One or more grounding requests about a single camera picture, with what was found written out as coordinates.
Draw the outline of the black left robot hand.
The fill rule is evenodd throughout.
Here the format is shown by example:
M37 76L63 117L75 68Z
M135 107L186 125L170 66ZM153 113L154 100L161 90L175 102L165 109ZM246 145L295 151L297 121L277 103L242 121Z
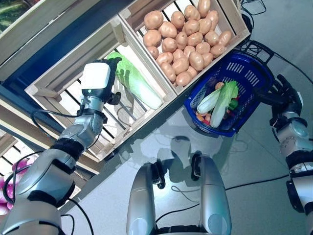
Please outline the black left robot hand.
M115 83L115 73L120 57L111 59L95 60L85 65L81 78L83 96L93 96L103 103L117 105L121 94L113 93L112 87Z

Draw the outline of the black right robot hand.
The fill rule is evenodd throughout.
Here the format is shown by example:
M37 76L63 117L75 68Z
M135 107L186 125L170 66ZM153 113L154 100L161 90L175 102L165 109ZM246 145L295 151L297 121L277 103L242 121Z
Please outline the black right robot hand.
M303 104L299 94L281 74L273 80L273 85L268 92L260 88L254 88L253 92L259 102L271 106L273 117L287 112L296 113L298 116L301 115Z

